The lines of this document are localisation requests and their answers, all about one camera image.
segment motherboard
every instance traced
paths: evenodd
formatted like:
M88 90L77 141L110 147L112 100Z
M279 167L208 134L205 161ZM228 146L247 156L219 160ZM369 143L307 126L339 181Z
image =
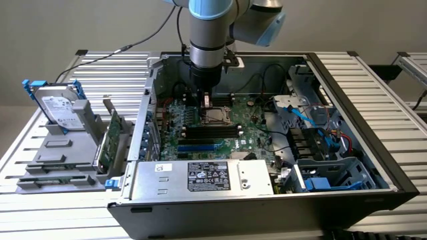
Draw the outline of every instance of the motherboard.
M160 161L249 158L265 160L267 164L273 162L271 136L256 127L260 105L253 97L233 97L232 105L215 107L201 116L196 107L176 99L161 115ZM220 131L224 138L211 139L209 134Z

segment robotic arm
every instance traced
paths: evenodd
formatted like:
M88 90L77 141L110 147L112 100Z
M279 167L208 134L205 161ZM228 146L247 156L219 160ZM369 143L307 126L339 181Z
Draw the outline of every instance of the robotic arm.
M220 83L225 46L235 40L268 47L283 26L279 0L165 0L189 9L191 81L203 108Z

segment blue drive bracket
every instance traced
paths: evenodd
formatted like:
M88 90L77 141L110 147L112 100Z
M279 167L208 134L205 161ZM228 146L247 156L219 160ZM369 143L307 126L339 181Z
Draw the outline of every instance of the blue drive bracket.
M331 186L325 177L311 177L304 180L308 192L327 192L327 191L344 191L361 189L363 182L356 181L348 186Z
M37 103L37 106L38 106L38 108L40 108L40 110L41 110L41 112L42 112L46 120L48 120L48 123L49 123L49 124L53 124L53 122L52 122L52 120L49 119L49 116L48 116L45 110L44 110L42 107L41 107L41 104L40 104L40 102L38 102L38 100L37 100L37 98L36 98L36 96L34 96L34 94L33 94L33 91L32 91L32 87L40 88L40 87L45 86L46 84L48 84L46 81L33 81L32 83L29 83L29 80L28 80L28 79L25 79L25 80L21 82L22 88L25 89L25 91L26 91L30 99Z
M73 80L72 85L74 86L77 90L77 96L80 100L86 99L85 91L82 90L81 83L77 80Z

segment small white label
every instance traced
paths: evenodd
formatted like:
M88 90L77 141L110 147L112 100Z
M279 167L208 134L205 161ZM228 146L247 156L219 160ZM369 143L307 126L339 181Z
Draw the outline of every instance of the small white label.
M84 129L78 116L72 110L72 102L65 97L44 96L41 100L57 125L68 130Z
M172 171L172 163L156 164L153 168L154 172L169 172Z

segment black cable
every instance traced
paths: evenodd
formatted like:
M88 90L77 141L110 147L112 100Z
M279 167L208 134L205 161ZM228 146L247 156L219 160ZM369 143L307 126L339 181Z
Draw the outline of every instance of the black cable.
M424 90L424 92L423 92L421 95L419 96L417 101L416 101L416 104L415 104L415 106L412 107L412 110L416 110L416 108L419 107L419 105L420 105L420 103L421 103L421 100L423 100L423 98L425 97L425 95L427 95L427 90Z
M281 148L277 149L277 150L268 150L268 149L265 148L265 143L267 143L267 141L268 141L268 138L267 138L267 140L264 141L264 143L261 144L261 149L264 149L264 150L265 150L267 152L269 152L269 153L279 152L280 150L287 149L287 148L291 147L291 146L284 146L284 147L281 147Z
M287 76L287 71L284 69L284 67L279 64L279 63L272 63L269 64L265 69L264 69L264 72L261 73L261 85L260 85L260 92L264 93L264 91L267 90L267 86L265 86L265 74L267 74L267 71L271 67L279 67L283 71L283 75Z
M263 75L260 73L255 73L251 78L248 79L248 81L245 82L245 84L236 90L233 91L233 93L239 93L247 86L248 84L252 82L252 80L255 79L255 77L259 76L260 78L263 78Z
M181 16L182 7L178 8L177 14L176 14L176 32L178 37L180 45L184 45L182 37L181 37L181 30L180 30L180 16Z
M273 100L268 100L264 102L264 105L261 107L261 112L265 113L265 107L267 107L267 104L271 104L273 102Z
M172 86L172 91L170 91L170 97L174 98L174 88L178 86L178 85L182 85L185 88L187 88L187 83L181 80L176 81L173 83L173 86Z
M148 40L160 32L160 30L161 30L162 27L165 26L165 24L166 24L166 22L168 22L168 20L169 20L169 18L170 18L170 15L172 15L172 13L173 13L173 11L174 11L174 8L176 8L176 6L172 7L172 10L170 10L170 12L168 13L164 22L161 23L161 25L160 25L160 27L157 28L157 30L156 30L148 37L145 37L142 40L140 40L140 41L137 41L137 42L134 42L134 43L132 43L132 44L129 44L129 45L122 46L121 48L118 48L116 51L113 51L113 53L108 54L106 56L102 56L102 57L94 59L93 61L88 61L88 62L85 62L85 63L81 63L81 64L78 64L78 65L68 68L66 70L64 70L64 71L57 75L57 78L56 78L56 80L54 80L54 83L57 83L61 75L65 74L65 73L68 73L70 70L76 69L76 68L80 67L80 66L92 64L92 63L94 63L94 62L97 62L97 61L100 61L100 60L104 60L104 59L109 58L112 55L116 55L116 54L118 54L118 53L124 53L126 50L129 50L130 48L133 48L136 45L138 45L138 44L144 43L145 41L148 41Z
M180 28L180 17L181 17L181 11L182 7L178 8L177 14L176 14L176 32L177 32L177 38L180 42L180 56L181 56L181 61L184 62L185 65L191 65L189 62L185 61L185 50L187 50L187 45L182 42L182 37L181 37L181 28Z
M284 137L287 137L287 135L285 135L283 132L279 132L279 131L268 131L268 130L265 130L265 129L259 128L259 126L256 126L256 124L255 124L255 127L257 128L257 130L263 131L263 132L267 133L267 134L280 134L280 135L283 135ZM269 152L269 153L275 153L275 152L277 152L277 151L280 151L280 150L287 149L287 148L291 147L291 146L284 146L284 147L281 147L281 148L277 149L277 150L268 150L268 149L265 149L265 142L267 142L267 140L264 141L264 143L263 143L263 145L261 145L261 148L263 148L267 152Z

